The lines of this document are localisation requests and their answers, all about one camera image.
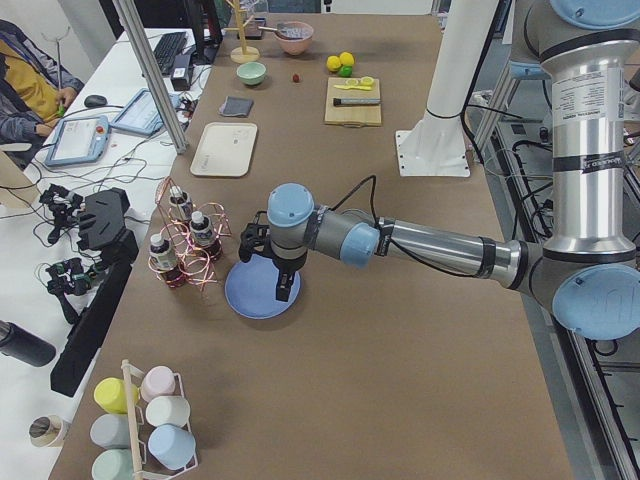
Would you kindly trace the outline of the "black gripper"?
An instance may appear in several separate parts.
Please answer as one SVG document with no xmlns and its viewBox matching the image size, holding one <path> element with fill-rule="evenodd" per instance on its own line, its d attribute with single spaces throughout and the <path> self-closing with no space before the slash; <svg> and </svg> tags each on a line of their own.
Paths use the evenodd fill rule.
<svg viewBox="0 0 640 480">
<path fill-rule="evenodd" d="M 276 299 L 286 301 L 290 297 L 296 273 L 306 262 L 306 249 L 274 250 L 273 263 L 278 270 Z"/>
</svg>

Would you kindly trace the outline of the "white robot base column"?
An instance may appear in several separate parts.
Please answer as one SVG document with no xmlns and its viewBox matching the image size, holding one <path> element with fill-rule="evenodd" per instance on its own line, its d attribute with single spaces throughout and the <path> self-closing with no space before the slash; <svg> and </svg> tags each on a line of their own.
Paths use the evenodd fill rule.
<svg viewBox="0 0 640 480">
<path fill-rule="evenodd" d="M 396 132 L 401 176 L 470 175 L 463 109 L 498 9 L 497 0 L 451 3 L 424 115 Z"/>
</svg>

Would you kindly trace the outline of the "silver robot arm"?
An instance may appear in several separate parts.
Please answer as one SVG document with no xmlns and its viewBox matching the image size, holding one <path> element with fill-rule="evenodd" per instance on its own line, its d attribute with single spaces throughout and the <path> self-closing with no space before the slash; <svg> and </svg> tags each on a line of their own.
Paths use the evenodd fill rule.
<svg viewBox="0 0 640 480">
<path fill-rule="evenodd" d="M 268 200 L 265 254 L 287 300 L 315 250 L 363 267 L 405 255 L 451 275 L 499 282 L 533 298 L 592 340 L 639 326 L 636 246 L 623 232 L 624 66 L 639 46 L 635 1 L 519 1 L 511 62 L 551 78 L 554 229 L 543 244 L 480 236 L 340 211 L 296 183 Z"/>
</svg>

